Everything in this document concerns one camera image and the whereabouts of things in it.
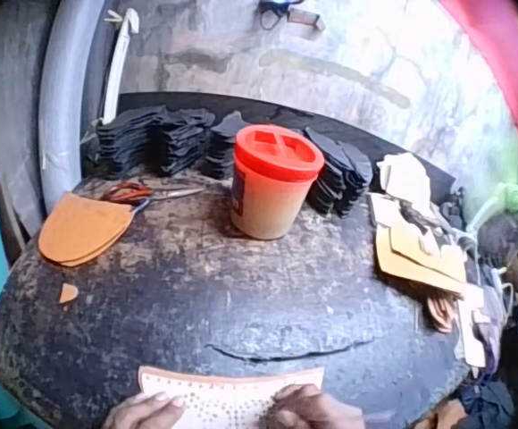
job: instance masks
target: plastic container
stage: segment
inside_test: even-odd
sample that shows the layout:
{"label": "plastic container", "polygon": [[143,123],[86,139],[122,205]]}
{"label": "plastic container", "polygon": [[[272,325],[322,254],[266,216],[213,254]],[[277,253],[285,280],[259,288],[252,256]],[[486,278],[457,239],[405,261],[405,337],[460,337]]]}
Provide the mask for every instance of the plastic container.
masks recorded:
{"label": "plastic container", "polygon": [[252,125],[235,142],[231,220],[261,240],[285,235],[324,165],[322,152],[300,134]]}

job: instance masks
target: gray pipe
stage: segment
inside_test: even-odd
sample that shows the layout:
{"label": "gray pipe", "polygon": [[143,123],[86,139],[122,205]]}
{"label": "gray pipe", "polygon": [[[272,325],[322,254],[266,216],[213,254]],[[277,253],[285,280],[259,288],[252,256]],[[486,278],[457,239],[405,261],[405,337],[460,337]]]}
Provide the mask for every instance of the gray pipe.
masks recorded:
{"label": "gray pipe", "polygon": [[62,0],[46,49],[38,109],[40,173],[48,213],[81,180],[80,111],[103,0]]}

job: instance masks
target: crack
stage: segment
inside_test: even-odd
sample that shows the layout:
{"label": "crack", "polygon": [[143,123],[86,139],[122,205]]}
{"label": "crack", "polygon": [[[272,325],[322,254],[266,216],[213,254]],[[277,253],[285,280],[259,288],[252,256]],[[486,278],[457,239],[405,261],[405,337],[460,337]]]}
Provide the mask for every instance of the crack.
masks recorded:
{"label": "crack", "polygon": [[268,357],[268,358],[261,357],[261,356],[249,357],[249,356],[245,356],[245,355],[240,355],[240,354],[222,349],[221,347],[215,346],[213,344],[205,344],[205,347],[207,349],[215,350],[218,353],[221,353],[223,356],[226,356],[228,358],[242,360],[244,362],[249,362],[252,364],[261,364],[261,363],[265,363],[265,362],[288,362],[289,360],[300,360],[300,359],[308,359],[308,358],[319,358],[322,356],[337,355],[339,353],[344,353],[351,349],[355,349],[358,346],[363,346],[364,344],[368,344],[373,341],[374,341],[374,338],[372,338],[371,340],[366,340],[366,341],[355,341],[341,349],[334,349],[334,350],[329,350],[329,351],[310,351],[308,353],[304,353],[302,355],[297,355],[297,356],[273,356],[273,357]]}

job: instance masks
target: scissors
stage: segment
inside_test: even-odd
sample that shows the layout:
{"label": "scissors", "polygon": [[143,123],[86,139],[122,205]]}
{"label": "scissors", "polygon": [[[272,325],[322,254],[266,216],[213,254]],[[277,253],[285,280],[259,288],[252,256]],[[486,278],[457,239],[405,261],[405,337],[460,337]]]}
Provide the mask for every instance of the scissors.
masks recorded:
{"label": "scissors", "polygon": [[116,204],[128,204],[135,214],[144,210],[152,199],[164,200],[171,198],[183,198],[202,192],[204,188],[164,189],[158,198],[152,198],[154,190],[144,184],[123,181],[109,188],[102,197],[103,201]]}

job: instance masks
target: white pipe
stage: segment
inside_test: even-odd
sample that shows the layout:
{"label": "white pipe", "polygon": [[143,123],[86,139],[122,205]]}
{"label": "white pipe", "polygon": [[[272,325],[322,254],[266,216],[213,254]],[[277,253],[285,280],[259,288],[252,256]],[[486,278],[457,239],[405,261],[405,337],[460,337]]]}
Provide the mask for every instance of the white pipe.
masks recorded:
{"label": "white pipe", "polygon": [[46,49],[38,110],[41,182],[48,213],[81,180],[80,112],[88,54],[103,0],[62,0]]}
{"label": "white pipe", "polygon": [[134,9],[128,9],[118,35],[116,48],[114,48],[113,63],[110,66],[106,100],[104,101],[103,124],[112,122],[116,117],[122,70],[124,69],[124,60],[126,59],[126,53],[130,44],[130,32],[138,34],[139,27],[140,19],[138,13]]}

